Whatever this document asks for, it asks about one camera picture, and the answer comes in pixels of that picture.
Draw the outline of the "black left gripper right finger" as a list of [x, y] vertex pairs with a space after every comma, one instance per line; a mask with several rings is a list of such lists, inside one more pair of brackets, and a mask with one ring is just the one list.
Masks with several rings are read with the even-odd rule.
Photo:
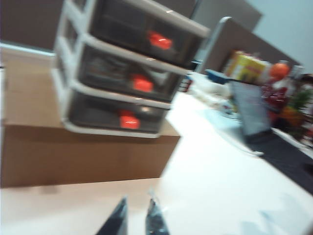
[[145, 217], [145, 234], [170, 235], [159, 202], [152, 192], [150, 192], [150, 202]]

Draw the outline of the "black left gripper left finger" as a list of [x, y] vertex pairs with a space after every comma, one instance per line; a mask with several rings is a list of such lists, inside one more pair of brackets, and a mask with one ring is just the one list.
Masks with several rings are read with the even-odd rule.
[[127, 196], [124, 196], [97, 231], [96, 235], [127, 235], [127, 226], [128, 202]]

